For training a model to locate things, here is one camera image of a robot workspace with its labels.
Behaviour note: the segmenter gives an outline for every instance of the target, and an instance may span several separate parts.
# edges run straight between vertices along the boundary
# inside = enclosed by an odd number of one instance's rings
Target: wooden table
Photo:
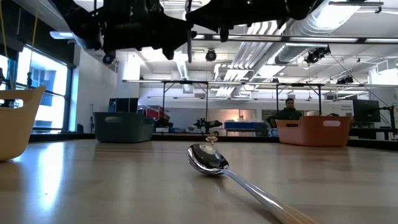
[[[238,184],[199,174],[192,142],[31,144],[0,164],[1,223],[278,223]],[[398,220],[398,154],[216,143],[231,169],[322,223]]]

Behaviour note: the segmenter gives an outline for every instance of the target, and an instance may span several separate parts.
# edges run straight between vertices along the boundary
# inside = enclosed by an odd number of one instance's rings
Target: person
[[[289,98],[285,102],[286,107],[279,112],[277,119],[299,120],[303,116],[303,114],[294,108],[294,100]]]

